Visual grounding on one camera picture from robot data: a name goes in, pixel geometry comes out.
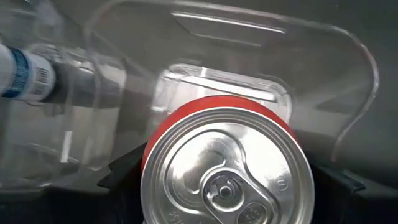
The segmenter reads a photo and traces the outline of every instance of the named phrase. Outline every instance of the plastic packaging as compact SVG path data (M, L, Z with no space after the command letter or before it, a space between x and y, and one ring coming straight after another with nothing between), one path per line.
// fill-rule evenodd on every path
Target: plastic packaging
M116 146L143 143L180 105L240 95L272 109L307 154L333 161L379 79L367 48L335 26L193 1L110 1L85 27L124 55L129 94Z
M126 79L120 57L95 52L98 73L81 27L47 0L5 1L0 34L3 45L19 49L51 77L40 97L0 98L0 191L62 187L107 165ZM7 55L0 51L2 65L12 64ZM1 68L1 90L8 90L10 71Z

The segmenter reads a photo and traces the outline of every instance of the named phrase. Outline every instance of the can lid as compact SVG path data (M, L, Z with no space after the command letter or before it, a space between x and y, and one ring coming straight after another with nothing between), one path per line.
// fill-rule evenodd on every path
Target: can lid
M310 223L312 175L288 126L262 105L209 96L171 114L148 142L148 223Z

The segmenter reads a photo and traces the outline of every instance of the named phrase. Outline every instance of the aluminum can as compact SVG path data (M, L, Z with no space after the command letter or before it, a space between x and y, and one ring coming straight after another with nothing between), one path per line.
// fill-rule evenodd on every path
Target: aluminum can
M314 186L276 114L209 96L174 111L148 141L141 202L147 224L310 223Z

